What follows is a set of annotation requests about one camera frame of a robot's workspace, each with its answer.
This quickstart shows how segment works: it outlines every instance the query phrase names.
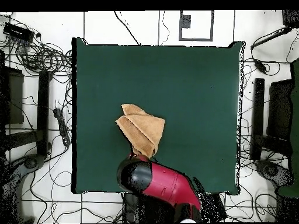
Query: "floor tile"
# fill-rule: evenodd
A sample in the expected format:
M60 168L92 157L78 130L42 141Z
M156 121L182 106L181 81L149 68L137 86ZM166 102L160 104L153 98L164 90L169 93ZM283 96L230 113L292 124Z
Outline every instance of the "floor tile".
M83 194L85 202L123 202L120 193L115 192L87 192Z
M31 217L34 216L35 220L34 223L36 224L39 220L40 216L43 214L46 205L43 202L32 202L32 201L22 201L22 214L24 217ZM40 218L39 223L49 223L50 219L47 219L48 216L51 214L50 211L50 203L47 203L47 209L43 216Z
M226 222L274 222L275 208L226 207Z
M54 209L54 219L51 214L47 217L49 218L49 223L55 224L79 224L81 221L81 204L78 203L56 203L53 207Z
M117 17L142 45L157 45L158 11L116 11ZM137 45L113 11L85 12L85 40L88 44Z
M82 223L111 223L117 216L121 215L123 204L83 203L83 207L89 209L92 213L84 210Z

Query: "white floor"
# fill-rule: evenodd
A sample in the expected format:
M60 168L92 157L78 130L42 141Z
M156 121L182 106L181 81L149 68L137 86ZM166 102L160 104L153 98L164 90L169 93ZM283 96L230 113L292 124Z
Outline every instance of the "white floor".
M261 36L271 33L281 27L282 15L281 10L215 10L214 12L214 35L213 42L199 42L199 41L178 41L178 28L179 28L179 11L145 11L145 12L119 12L118 16L129 27L136 40L141 44L157 46L158 43L164 46L222 46L227 47L233 40L245 41L246 49L244 59L250 58L250 45ZM185 12L185 15L200 15L203 13ZM72 37L84 37L89 44L135 44L134 39L130 36L126 28L117 20L113 12L37 12L37 13L14 13L12 18L25 23L38 30L41 33L41 40L43 43L52 43L59 46L64 53L71 49ZM4 17L0 16L0 40L4 41L5 36L2 34L3 24L7 21ZM193 36L201 38L207 35L206 29L201 28L200 20L198 26L193 24L189 33L184 32L183 35ZM293 30L291 33L276 38L264 45L261 45L254 49L253 56L262 61L280 61L285 62L286 56L290 49L292 41L295 39L298 31ZM290 55L289 61L293 61L299 56L299 44L294 44ZM11 67L17 68L14 64L16 58L11 57ZM29 76L28 73L23 70L25 76ZM278 71L277 64L269 64L267 68L270 69L269 74L275 74ZM253 63L247 62L244 65L244 73L246 80L248 80L247 86L244 91L243 99L243 120L242 120L242 134L250 135L251 126L251 110L252 107L252 82L255 78L265 78L265 101L268 100L269 86L272 82L280 81L290 78L290 67L288 64L280 64L280 72L275 76L266 76L259 71L253 71ZM26 77L24 82L24 98L32 96L37 100L37 78ZM65 84L61 84L55 80L51 81L50 85L50 108L55 108L58 100L62 104L64 100ZM32 98L23 99L23 103L32 104ZM36 128L36 106L24 104L23 110L27 114L33 128ZM68 121L71 118L71 108L69 113L65 114L65 119ZM50 112L49 119L49 141L59 135L58 123ZM267 103L265 103L265 120L264 130L267 126ZM28 122L24 121L22 125L11 125L10 132L23 131L22 128L30 128ZM249 146L246 140L244 141L244 149L247 150ZM17 159L25 154L30 148L33 148L35 144L26 145L16 149L12 149L10 154L7 152L7 158L11 160ZM60 154L64 150L61 142L61 138L57 137L54 141L52 156ZM33 191L43 200L47 201L47 210L41 217L40 222L53 223L54 220L51 216L52 211L55 209L55 219L57 223L97 223L105 218L102 222L112 221L121 211L122 199L120 194L105 193L105 192L88 192L83 195L74 195L70 192L71 183L71 147L68 152L63 154L59 161L55 164L57 159L51 161L51 164L46 163L36 173L34 180ZM281 155L275 154L273 158L281 158ZM246 165L250 163L250 160L242 159L242 164ZM232 218L238 218L243 222L259 222L254 204L252 201L262 193L270 195L274 194L273 186L261 178L256 171L255 166L243 167L240 171L239 183L241 185L241 193L237 196L222 195L225 201L227 214L230 216L226 219L226 222L232 221ZM30 174L23 186L23 210L25 215L35 216L36 222L40 215L46 208L45 203L37 200L30 190L29 186L32 182L33 175ZM272 211L275 211L276 200L268 196L260 196L257 203L260 206L259 216L262 221L274 221L274 217L271 216Z

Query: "folded cloth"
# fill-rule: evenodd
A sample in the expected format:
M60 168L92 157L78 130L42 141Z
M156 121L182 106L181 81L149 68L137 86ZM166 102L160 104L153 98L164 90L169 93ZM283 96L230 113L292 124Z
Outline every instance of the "folded cloth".
M133 104L122 104L124 116L116 120L123 134L133 146L133 152L151 158L158 151L165 120L147 114Z

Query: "black stand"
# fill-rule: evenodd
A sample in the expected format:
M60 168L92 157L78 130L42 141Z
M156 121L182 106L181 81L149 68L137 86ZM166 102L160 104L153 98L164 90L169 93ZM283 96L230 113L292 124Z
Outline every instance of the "black stand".
M49 81L47 71L39 73L39 99L37 106L37 130L5 135L5 117L9 116L9 82L5 73L5 53L0 51L0 222L25 223L21 216L20 198L25 177L41 168L47 157ZM9 163L5 151L36 142L37 154L27 155Z

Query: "green tabletop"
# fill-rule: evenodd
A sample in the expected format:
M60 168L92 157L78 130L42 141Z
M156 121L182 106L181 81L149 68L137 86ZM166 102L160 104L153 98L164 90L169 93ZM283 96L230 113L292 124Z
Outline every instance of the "green tabletop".
M229 48L85 45L77 39L76 191L121 191L119 163L130 144L115 121L135 104L165 119L155 158L201 181L238 192L240 54Z

